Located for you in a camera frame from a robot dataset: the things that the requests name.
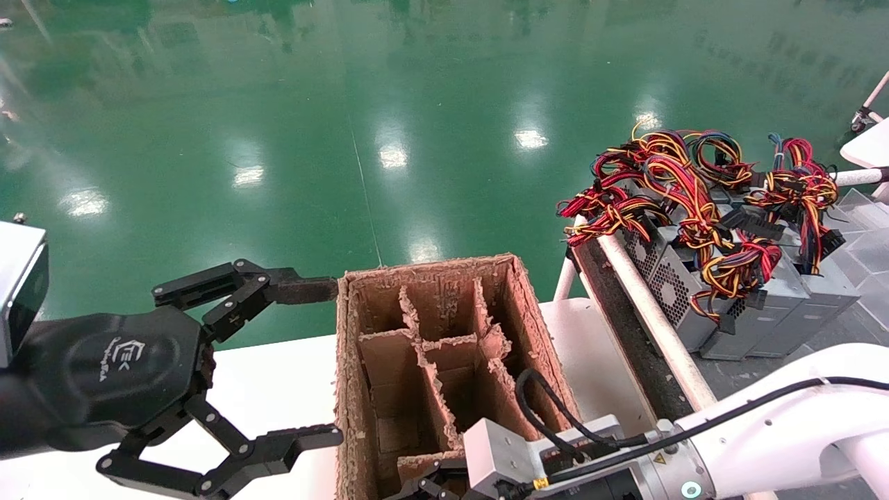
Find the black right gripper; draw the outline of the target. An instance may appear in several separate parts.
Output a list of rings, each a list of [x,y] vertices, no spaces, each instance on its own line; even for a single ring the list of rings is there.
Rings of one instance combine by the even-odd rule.
[[[631,468],[609,469],[600,474],[531,490],[521,496],[518,486],[530,480],[499,479],[502,499],[648,499],[649,492],[636,480]],[[491,499],[469,485],[464,472],[435,472],[404,482],[393,499]]]

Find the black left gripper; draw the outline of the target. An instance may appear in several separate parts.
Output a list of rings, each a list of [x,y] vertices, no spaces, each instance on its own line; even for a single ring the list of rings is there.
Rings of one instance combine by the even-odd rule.
[[[193,396],[206,392],[212,377],[213,346],[203,326],[174,308],[40,321],[24,338],[24,446],[99,449],[122,440],[96,463],[118,486],[232,499],[254,480],[289,474],[303,452],[343,443],[334,424],[248,440],[204,396]],[[140,457],[190,422],[228,452],[216,468],[202,474]]]

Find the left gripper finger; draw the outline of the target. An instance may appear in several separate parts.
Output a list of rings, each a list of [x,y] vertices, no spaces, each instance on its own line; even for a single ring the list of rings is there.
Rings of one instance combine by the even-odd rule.
[[[331,276],[303,278],[293,268],[263,268],[247,259],[204,269],[153,288],[156,307],[185,311],[215,303],[203,316],[210,342],[228,341],[272,304],[326,303],[338,295]]]

